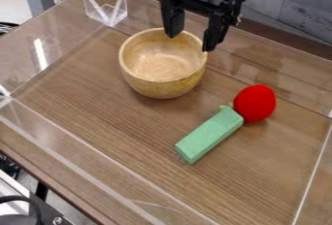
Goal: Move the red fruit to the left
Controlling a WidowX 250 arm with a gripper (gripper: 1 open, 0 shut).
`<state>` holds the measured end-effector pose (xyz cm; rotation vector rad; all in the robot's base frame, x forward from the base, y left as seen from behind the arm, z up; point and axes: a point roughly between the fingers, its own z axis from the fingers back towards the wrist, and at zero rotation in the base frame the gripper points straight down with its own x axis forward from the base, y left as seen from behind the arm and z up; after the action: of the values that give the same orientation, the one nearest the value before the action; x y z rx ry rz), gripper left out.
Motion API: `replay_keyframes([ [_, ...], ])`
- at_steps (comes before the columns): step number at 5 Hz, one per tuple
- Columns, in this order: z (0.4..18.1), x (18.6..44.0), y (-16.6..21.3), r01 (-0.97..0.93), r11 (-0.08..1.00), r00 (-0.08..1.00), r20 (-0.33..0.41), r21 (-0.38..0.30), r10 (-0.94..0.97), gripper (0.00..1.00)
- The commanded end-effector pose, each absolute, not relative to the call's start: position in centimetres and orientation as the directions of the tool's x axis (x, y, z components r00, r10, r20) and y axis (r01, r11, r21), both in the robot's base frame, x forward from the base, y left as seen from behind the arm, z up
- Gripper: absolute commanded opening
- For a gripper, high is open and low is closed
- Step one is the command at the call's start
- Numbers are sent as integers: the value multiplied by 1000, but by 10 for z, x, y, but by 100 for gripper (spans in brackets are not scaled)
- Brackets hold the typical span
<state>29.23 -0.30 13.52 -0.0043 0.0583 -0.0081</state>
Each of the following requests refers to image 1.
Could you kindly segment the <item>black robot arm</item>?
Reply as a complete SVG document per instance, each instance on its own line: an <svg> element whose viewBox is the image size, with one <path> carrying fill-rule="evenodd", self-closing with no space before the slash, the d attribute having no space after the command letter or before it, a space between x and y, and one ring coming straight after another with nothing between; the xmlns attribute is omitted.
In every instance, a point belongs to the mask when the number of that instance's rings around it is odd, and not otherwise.
<svg viewBox="0 0 332 225"><path fill-rule="evenodd" d="M175 38L184 30L186 11L209 18L203 31L202 50L213 51L225 40L229 28L239 23L246 0L158 0L164 33Z"/></svg>

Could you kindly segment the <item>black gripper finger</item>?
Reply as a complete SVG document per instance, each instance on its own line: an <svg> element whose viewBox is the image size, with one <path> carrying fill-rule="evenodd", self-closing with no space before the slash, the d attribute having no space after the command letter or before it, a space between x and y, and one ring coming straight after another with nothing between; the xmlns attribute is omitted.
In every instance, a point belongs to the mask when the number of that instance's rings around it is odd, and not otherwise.
<svg viewBox="0 0 332 225"><path fill-rule="evenodd" d="M184 28L184 10L174 0L160 0L164 33L175 38Z"/></svg>
<svg viewBox="0 0 332 225"><path fill-rule="evenodd" d="M229 32L229 15L222 11L215 11L209 16L207 29L203 32L202 50L213 51L223 41Z"/></svg>

